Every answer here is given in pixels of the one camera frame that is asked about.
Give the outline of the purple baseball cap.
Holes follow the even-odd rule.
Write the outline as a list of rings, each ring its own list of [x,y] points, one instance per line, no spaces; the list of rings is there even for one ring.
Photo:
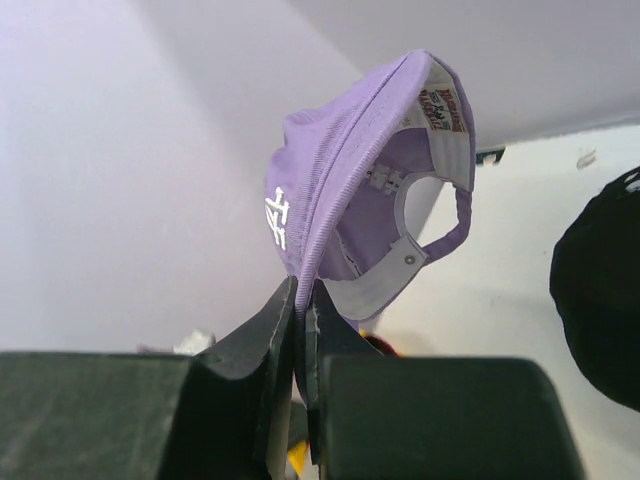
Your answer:
[[[350,324],[378,316],[420,270],[452,253],[471,225],[476,138],[457,74],[423,49],[382,65],[328,104],[292,113],[273,154],[264,208],[297,280],[303,317],[325,285]],[[410,188],[450,184],[456,226],[428,245],[410,233]]]

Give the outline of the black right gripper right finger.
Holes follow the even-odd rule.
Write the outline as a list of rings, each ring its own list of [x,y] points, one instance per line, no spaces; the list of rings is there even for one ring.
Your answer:
[[[598,407],[627,441],[572,431],[570,414],[533,361],[392,357],[371,347],[316,282],[296,369],[312,462],[324,479],[581,479],[582,453],[601,479],[616,455],[639,455],[639,409]]]

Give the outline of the black baseball cap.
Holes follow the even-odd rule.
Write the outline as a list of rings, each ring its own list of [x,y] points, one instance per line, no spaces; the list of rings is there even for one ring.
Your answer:
[[[604,186],[556,243],[549,291],[582,375],[639,409],[639,169]]]

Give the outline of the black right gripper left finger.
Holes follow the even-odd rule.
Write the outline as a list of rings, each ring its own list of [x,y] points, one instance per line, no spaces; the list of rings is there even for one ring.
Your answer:
[[[5,479],[281,479],[297,283],[204,352],[5,352]]]

